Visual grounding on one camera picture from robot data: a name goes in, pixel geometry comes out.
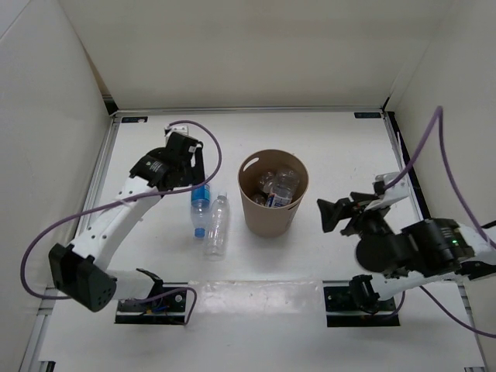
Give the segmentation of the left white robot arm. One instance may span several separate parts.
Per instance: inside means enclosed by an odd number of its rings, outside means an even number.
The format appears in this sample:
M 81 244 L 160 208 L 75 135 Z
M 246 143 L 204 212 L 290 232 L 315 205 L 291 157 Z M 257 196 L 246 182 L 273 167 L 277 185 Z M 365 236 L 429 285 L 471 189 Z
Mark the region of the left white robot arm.
M 66 246 L 49 252 L 57 290 L 92 312 L 116 298 L 118 278 L 107 272 L 122 241 L 161 199 L 162 191 L 197 185 L 205 180 L 203 143 L 173 132 L 166 146 L 141 157 L 117 194 L 117 204 L 105 208 L 86 231 Z

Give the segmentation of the clear plastic bottle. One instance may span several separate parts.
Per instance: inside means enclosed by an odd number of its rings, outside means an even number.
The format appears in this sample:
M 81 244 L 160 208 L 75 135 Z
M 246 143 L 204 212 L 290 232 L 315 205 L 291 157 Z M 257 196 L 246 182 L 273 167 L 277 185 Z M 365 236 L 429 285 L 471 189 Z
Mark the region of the clear plastic bottle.
M 207 260 L 222 260 L 226 255 L 230 204 L 227 193 L 220 192 L 210 208 L 203 255 Z

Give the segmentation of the blue label plastic bottle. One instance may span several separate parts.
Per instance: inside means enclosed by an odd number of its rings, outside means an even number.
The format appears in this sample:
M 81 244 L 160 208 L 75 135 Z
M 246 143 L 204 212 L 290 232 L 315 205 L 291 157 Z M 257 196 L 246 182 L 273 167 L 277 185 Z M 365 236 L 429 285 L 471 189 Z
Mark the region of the blue label plastic bottle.
M 194 237 L 205 238 L 209 221 L 210 185 L 205 184 L 191 191 L 191 221 L 194 227 Z

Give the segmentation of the orange blue label bottle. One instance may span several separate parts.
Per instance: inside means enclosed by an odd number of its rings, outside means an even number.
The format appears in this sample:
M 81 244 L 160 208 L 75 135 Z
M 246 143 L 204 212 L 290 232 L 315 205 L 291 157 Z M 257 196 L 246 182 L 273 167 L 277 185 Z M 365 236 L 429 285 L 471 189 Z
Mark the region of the orange blue label bottle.
M 281 208 L 290 205 L 299 184 L 300 174 L 296 170 L 290 167 L 278 170 L 270 186 L 266 207 Z

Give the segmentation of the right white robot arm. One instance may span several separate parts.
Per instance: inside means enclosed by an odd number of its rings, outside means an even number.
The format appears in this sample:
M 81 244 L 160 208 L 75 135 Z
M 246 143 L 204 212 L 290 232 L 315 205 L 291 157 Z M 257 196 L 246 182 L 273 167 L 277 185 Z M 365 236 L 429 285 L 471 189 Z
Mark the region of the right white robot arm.
M 341 235 L 359 238 L 355 258 L 366 272 L 349 282 L 354 308 L 372 312 L 379 301 L 424 284 L 495 273 L 494 228 L 477 231 L 453 219 L 424 219 L 396 233 L 385 219 L 396 202 L 356 192 L 335 202 L 317 201 L 324 232 L 345 220 Z

